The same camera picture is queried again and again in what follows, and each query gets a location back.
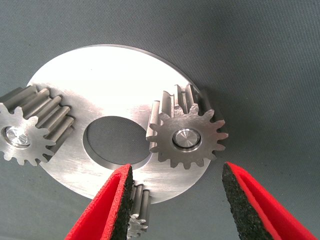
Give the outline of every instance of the metal gear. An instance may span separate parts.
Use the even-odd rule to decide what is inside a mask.
[[[204,158],[214,160],[215,151],[225,149],[218,143],[228,137],[219,130],[225,121],[214,121],[215,111],[208,98],[192,85],[176,85],[174,91],[173,95],[164,91],[162,102],[152,105],[146,133],[150,151],[158,153],[159,162],[170,159],[172,168],[183,163],[187,170],[193,162],[203,167]]]
[[[133,205],[130,212],[127,239],[138,238],[147,231],[150,215],[150,192],[144,186],[133,186]]]
[[[0,97],[0,152],[20,165],[47,163],[71,133],[74,119],[67,116],[62,98],[50,97],[47,88],[17,88]]]

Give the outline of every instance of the center hole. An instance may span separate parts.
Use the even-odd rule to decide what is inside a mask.
[[[86,129],[83,143],[90,157],[98,164],[136,164],[149,154],[146,131],[134,121],[119,116],[105,116],[93,121]]]

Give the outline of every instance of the red rubber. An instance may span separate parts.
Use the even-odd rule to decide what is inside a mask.
[[[274,240],[317,240],[246,170],[230,162],[227,164]]]
[[[110,240],[131,165],[113,172],[65,237],[66,240]]]

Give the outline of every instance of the gray fabric background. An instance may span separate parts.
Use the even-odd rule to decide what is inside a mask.
[[[208,89],[227,122],[227,150],[190,190],[152,205],[142,240],[238,239],[225,161],[320,237],[319,1],[1,0],[0,95],[52,58],[94,44],[163,57]],[[61,240],[89,202],[41,167],[0,159],[0,239]]]

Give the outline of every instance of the circular metal disc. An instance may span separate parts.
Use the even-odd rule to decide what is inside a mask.
[[[171,92],[174,85],[188,83],[185,75],[163,59],[127,46],[88,46],[52,59],[29,85],[50,88],[52,96],[62,95],[61,104],[71,106],[69,114],[75,122],[73,133],[41,166],[67,188],[92,199],[119,165],[101,159],[88,147],[87,126],[101,117],[118,116],[147,130],[153,101],[161,100],[162,92]],[[151,153],[132,166],[133,179],[150,189],[153,204],[189,189],[210,163],[205,159],[204,167],[192,164],[185,170],[182,164],[171,168],[169,160],[157,158],[157,153]]]

